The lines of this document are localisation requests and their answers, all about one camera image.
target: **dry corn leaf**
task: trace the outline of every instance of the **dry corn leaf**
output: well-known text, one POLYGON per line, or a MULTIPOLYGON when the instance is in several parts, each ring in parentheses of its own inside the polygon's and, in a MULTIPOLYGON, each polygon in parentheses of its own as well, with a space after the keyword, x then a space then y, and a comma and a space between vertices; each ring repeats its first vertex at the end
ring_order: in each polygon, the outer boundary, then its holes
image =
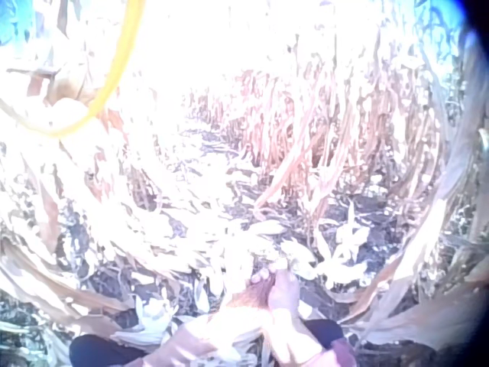
POLYGON ((353 293, 335 293, 329 289, 326 289, 325 291, 333 300, 335 300, 335 302, 339 304, 354 304, 361 299, 361 295, 364 293, 364 290, 362 289, 356 290, 353 293))
POLYGON ((168 309, 165 300, 155 298, 150 298, 148 303, 143 305, 139 296, 136 296, 135 303, 138 325, 130 330, 116 331, 111 339, 150 351, 161 344, 176 308, 168 309))
POLYGON ((470 282, 489 282, 489 255, 486 255, 471 272, 465 277, 465 281, 470 282))
POLYGON ((268 367, 270 364, 270 357, 271 357, 271 347, 267 339, 264 339, 262 345, 261 345, 261 367, 268 367))
MULTIPOLYGON (((486 290, 462 284, 447 294, 380 321, 365 339, 379 345, 412 340, 434 350, 466 343, 483 316, 487 296, 486 290)), ((368 324, 357 323, 353 329, 364 332, 368 324)))
MULTIPOLYGON (((480 60, 482 51, 478 46, 472 46, 472 60, 480 60)), ((430 255, 436 244, 445 218, 445 208, 450 200, 461 188, 461 182, 465 179, 471 166, 474 153, 474 139, 476 136, 477 121, 484 113, 489 79, 484 63, 471 63, 468 70, 468 83, 464 98, 465 111, 458 124, 456 139, 453 141, 449 161, 440 177, 433 204, 429 208, 423 224, 417 233, 406 245, 404 255, 393 276, 393 281, 387 293, 382 297, 377 309, 371 317, 371 327, 365 330, 368 334, 374 330, 375 323, 390 314, 402 300, 404 294, 413 283, 422 261, 430 255)))
POLYGON ((479 129, 482 144, 482 160, 479 164, 479 188, 475 202, 474 218, 472 220, 471 229, 468 233, 470 242, 477 242, 479 236, 489 224, 489 130, 485 128, 479 129))
POLYGON ((324 258, 324 261, 331 260, 331 250, 329 249, 329 245, 322 236, 322 233, 319 231, 318 227, 316 227, 316 229, 314 230, 314 239, 319 254, 324 258))
POLYGON ((269 219, 264 222, 252 224, 248 231, 254 235, 279 235, 284 233, 286 229, 278 220, 269 219))
POLYGON ((402 258, 401 254, 398 254, 393 261, 385 265, 384 268, 381 271, 379 271, 379 273, 375 276, 374 280, 370 283, 370 285, 361 292, 361 295, 358 298, 357 303, 350 308, 350 312, 348 313, 348 315, 346 317, 343 317, 339 321, 340 323, 344 323, 345 321, 351 320, 352 318, 368 310, 373 299, 377 295, 377 292, 379 291, 379 285, 392 279, 397 267, 401 262, 401 258, 402 258))
POLYGON ((296 258, 299 262, 316 262, 314 254, 304 245, 298 243, 297 240, 282 241, 280 248, 291 259, 296 258))
POLYGON ((204 289, 205 280, 198 281, 197 279, 193 285, 193 299, 196 302, 197 309, 200 313, 209 313, 209 299, 207 297, 206 290, 204 289))
POLYGON ((37 191, 33 198, 35 208, 35 218, 40 227, 40 238, 46 245, 47 250, 53 254, 57 247, 58 236, 60 235, 60 225, 58 223, 58 205, 55 200, 56 188, 46 188, 47 180, 37 167, 32 167, 34 160, 32 157, 26 160, 23 157, 24 165, 28 171, 28 176, 37 191))
POLYGON ((22 249, 12 245, 7 240, 2 241, 2 248, 5 252, 5 256, 2 257, 2 265, 9 267, 13 274, 15 274, 13 269, 17 267, 17 272, 20 271, 25 277, 34 277, 33 279, 36 281, 33 281, 33 287, 30 287, 31 291, 40 297, 51 294, 52 298, 48 301, 49 304, 61 310, 68 311, 68 306, 64 303, 67 298, 73 299, 73 303, 88 307, 90 310, 103 308, 108 312, 114 313, 131 307, 130 304, 123 304, 116 299, 108 298, 101 294, 73 289, 67 285, 64 278, 52 274, 40 262, 37 264, 33 263, 22 249))

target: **yellow hose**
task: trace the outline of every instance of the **yellow hose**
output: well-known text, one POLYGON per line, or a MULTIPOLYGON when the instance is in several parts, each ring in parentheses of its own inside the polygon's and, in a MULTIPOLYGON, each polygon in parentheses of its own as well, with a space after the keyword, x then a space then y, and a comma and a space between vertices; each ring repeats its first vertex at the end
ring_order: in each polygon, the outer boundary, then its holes
POLYGON ((121 76, 128 65, 129 57, 134 49, 134 43, 136 41, 136 36, 138 35, 145 2, 146 0, 128 0, 124 16, 124 24, 122 25, 121 36, 119 37, 110 72, 104 87, 99 91, 92 103, 90 103, 89 110, 85 117, 78 122, 62 128, 42 128, 28 122, 26 119, 22 119, 18 122, 29 130, 40 132, 41 134, 48 135, 52 138, 63 138, 77 132, 89 122, 90 119, 96 117, 121 81, 121 76))

